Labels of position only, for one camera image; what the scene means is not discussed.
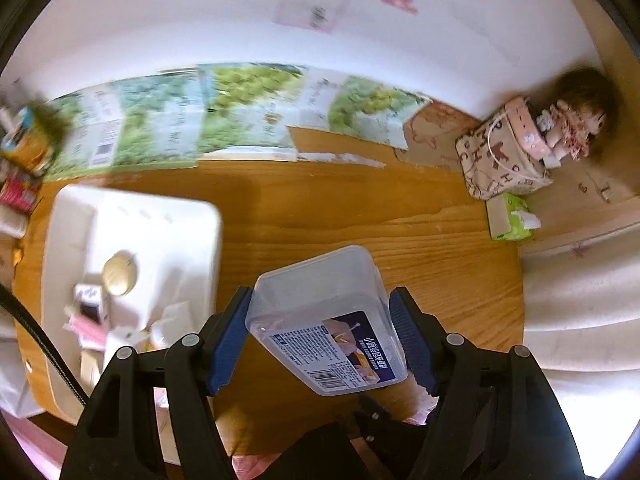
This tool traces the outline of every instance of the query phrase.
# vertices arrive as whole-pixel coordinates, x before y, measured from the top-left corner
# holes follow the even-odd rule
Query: product label
[[[396,378],[361,310],[325,319],[322,324],[267,332],[267,336],[324,392]]]
[[[36,202],[37,190],[29,188],[14,178],[8,178],[0,189],[0,203],[28,213]]]

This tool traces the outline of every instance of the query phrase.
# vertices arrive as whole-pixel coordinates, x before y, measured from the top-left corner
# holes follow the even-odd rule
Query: pink sticker
[[[274,23],[331,34],[350,0],[280,0]]]

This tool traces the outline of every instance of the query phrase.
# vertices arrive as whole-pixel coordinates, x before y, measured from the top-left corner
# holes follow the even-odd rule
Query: doll
[[[618,115],[618,94],[613,84],[593,68],[575,70],[558,81],[558,100],[536,119],[552,151],[543,160],[548,168],[560,160],[589,155],[590,144],[611,130]]]

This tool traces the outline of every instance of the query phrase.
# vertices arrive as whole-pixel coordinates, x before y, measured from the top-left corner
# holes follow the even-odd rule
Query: poster
[[[289,126],[406,149],[403,123],[428,98],[332,70],[199,65],[73,92],[51,102],[69,133],[48,180],[185,168],[235,146],[296,153]]]
[[[195,166],[204,114],[196,70],[106,83],[51,105],[69,131],[48,180]]]

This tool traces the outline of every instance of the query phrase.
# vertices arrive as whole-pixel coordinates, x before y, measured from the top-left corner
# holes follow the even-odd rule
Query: plastic container
[[[380,272],[363,247],[261,275],[249,332],[322,396],[362,392],[407,377]]]
[[[100,283],[118,251],[136,257],[138,280],[109,300],[111,326],[143,330],[164,308],[187,302],[196,330],[214,312],[222,251],[222,218],[207,202],[87,186],[66,186],[50,215],[42,271],[41,326],[76,378],[81,348],[64,329],[77,283]],[[76,421],[82,406],[53,366],[47,374],[56,406]]]

